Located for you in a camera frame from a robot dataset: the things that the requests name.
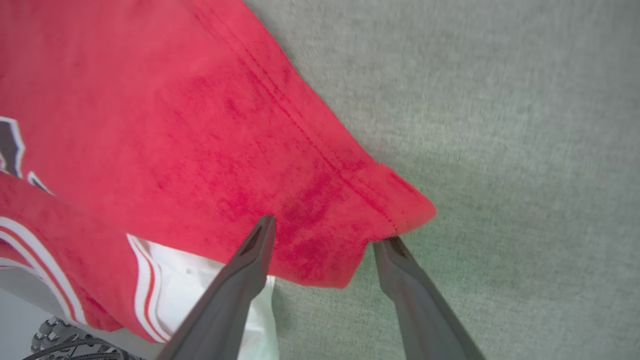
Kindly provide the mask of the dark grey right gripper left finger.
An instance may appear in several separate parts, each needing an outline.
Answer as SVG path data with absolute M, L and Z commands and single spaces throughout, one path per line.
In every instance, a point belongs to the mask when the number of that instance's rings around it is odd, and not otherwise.
M 261 216 L 157 356 L 158 360 L 236 360 L 250 303 L 263 290 L 276 219 Z

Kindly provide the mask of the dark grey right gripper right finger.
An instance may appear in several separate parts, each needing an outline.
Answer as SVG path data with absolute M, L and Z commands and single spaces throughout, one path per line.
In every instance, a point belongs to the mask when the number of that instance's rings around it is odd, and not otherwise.
M 407 360 L 484 360 L 402 239 L 388 237 L 373 249 L 381 289 L 395 306 Z

